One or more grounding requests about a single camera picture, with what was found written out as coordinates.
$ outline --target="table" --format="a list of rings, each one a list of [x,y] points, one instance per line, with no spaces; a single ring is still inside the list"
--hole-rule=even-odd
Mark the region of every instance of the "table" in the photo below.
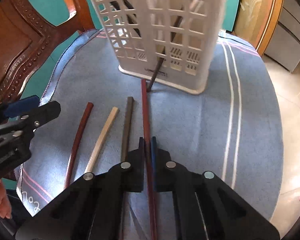
[[[148,96],[151,135],[173,160],[196,173],[213,171],[270,219],[283,164],[277,98],[255,49],[240,38],[219,35],[202,94],[194,96],[154,84]],[[118,70],[111,45],[100,32],[79,36],[60,58],[41,99],[42,104],[58,101],[61,114],[35,132],[32,158],[16,170],[17,192],[32,215],[63,189],[71,147],[88,101],[94,108],[78,150],[73,180],[83,174],[113,106],[120,112],[93,171],[101,174],[120,162],[128,96],[135,99],[130,136],[133,150],[143,136],[140,79]],[[131,193],[127,199],[125,239],[150,239],[146,190]],[[175,239],[171,193],[160,193],[158,210],[160,239]]]

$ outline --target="carved wooden chair back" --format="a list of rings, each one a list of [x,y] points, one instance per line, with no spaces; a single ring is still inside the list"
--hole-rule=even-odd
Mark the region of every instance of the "carved wooden chair back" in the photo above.
[[[54,26],[28,0],[0,2],[0,102],[20,98],[52,51],[76,31],[94,29],[86,0],[64,0],[69,19]]]

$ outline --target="light wooden stick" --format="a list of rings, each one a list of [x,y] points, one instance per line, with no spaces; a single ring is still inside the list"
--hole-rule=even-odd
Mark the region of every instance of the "light wooden stick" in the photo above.
[[[90,159],[88,161],[88,164],[87,164],[87,167],[86,167],[86,170],[84,171],[84,173],[92,172],[92,168],[98,158],[98,155],[102,148],[102,145],[103,145],[104,141],[106,140],[106,136],[107,136],[118,112],[119,112],[119,109],[114,106],[108,116],[108,119],[107,119],[105,125],[103,126],[103,128],[101,130],[101,133],[100,133],[99,138],[96,142],[96,145],[91,153]]]

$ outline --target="dark red stick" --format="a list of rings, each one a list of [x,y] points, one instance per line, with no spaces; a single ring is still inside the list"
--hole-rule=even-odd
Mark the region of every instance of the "dark red stick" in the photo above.
[[[156,201],[153,189],[153,171],[151,162],[151,151],[150,151],[150,123],[149,123],[149,107],[148,98],[146,91],[146,80],[141,80],[141,91],[142,91],[142,117],[143,117],[143,134],[145,138],[145,159],[146,159],[146,173],[147,173],[147,189],[148,189],[148,203],[150,213],[150,228],[151,228],[151,239],[157,240],[157,227],[156,227]]]
[[[63,187],[64,189],[66,189],[70,185],[70,179],[71,179],[72,169],[73,169],[73,165],[74,165],[74,160],[75,160],[75,157],[77,156],[77,151],[79,148],[81,137],[82,137],[84,128],[86,127],[86,124],[87,124],[87,121],[90,116],[92,108],[93,108],[93,103],[88,102],[86,109],[83,113],[83,116],[81,117],[79,128],[77,130],[77,134],[75,135],[73,146],[71,149],[71,154],[69,157],[68,167],[67,167],[67,171],[66,171],[65,185]]]

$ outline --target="brown stick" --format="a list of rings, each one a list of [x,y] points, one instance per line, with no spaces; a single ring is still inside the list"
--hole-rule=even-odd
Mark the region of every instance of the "brown stick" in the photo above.
[[[123,133],[122,133],[122,144],[121,144],[121,162],[124,162],[129,150],[129,137],[130,137],[130,126],[133,109],[133,97],[127,98],[126,114],[124,117]],[[124,215],[125,215],[125,202],[126,194],[123,194],[122,208],[121,208],[121,223],[119,229],[119,240],[123,240],[124,237]]]
[[[74,160],[75,160],[75,157],[77,156],[77,151],[78,151],[79,144],[80,144],[80,141],[82,138],[82,134],[83,134],[84,128],[86,127],[86,124],[87,124],[87,121],[90,116],[92,108],[93,108],[93,103],[88,102],[86,109],[83,113],[83,116],[81,117],[79,128],[77,130],[77,134],[75,135],[73,146],[71,149],[71,154],[69,157],[69,162],[68,162],[67,171],[66,171],[65,185],[63,187],[64,189],[66,189],[70,185],[70,179],[71,179],[72,169],[73,169],[73,165],[74,165]]]
[[[146,174],[147,174],[147,189],[148,189],[148,203],[150,213],[150,228],[151,239],[157,240],[157,226],[156,226],[156,199],[153,189],[153,171],[150,151],[150,122],[149,122],[149,108],[146,91],[146,80],[141,80],[142,91],[142,117],[143,117],[143,134],[145,138],[145,159],[146,159]]]
[[[124,162],[129,148],[130,125],[133,108],[133,97],[127,98],[126,114],[124,117],[122,143],[121,143],[121,161]]]

